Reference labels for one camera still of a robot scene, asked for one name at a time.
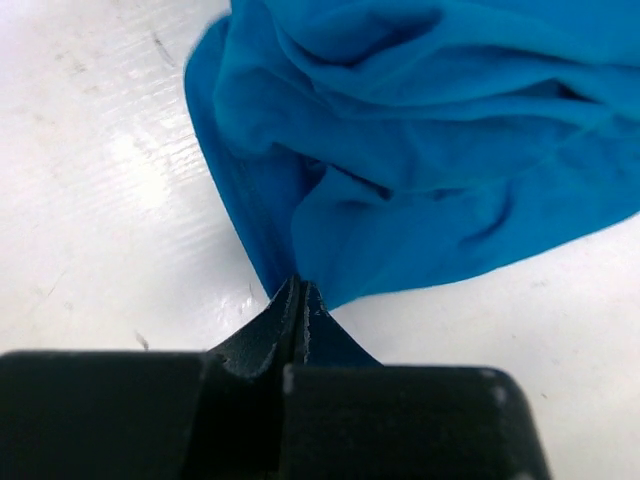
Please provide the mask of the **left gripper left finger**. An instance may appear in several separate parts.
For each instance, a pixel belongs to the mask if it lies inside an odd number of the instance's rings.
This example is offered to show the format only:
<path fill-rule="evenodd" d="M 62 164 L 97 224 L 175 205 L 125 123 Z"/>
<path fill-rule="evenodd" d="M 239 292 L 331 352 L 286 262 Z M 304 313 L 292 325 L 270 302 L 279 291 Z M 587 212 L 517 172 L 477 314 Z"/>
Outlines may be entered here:
<path fill-rule="evenodd" d="M 208 351 L 13 351 L 1 358 L 5 479 L 263 479 L 300 282 Z"/>

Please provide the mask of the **bright blue t-shirt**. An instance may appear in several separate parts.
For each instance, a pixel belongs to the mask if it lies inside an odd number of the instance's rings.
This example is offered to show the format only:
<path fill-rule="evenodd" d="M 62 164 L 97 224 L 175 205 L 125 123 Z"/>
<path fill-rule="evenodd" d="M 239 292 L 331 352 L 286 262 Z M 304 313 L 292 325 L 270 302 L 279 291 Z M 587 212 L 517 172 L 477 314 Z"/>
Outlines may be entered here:
<path fill-rule="evenodd" d="M 268 294 L 457 282 L 639 209 L 635 1 L 235 1 L 185 94 Z"/>

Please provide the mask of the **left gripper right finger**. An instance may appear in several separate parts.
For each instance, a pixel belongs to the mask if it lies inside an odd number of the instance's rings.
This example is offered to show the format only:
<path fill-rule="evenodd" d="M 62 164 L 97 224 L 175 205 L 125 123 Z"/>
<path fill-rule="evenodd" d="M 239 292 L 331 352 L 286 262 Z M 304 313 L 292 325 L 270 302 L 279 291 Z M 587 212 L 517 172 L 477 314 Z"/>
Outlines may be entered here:
<path fill-rule="evenodd" d="M 544 479 L 529 403 L 487 366 L 385 366 L 300 286 L 283 370 L 286 479 Z"/>

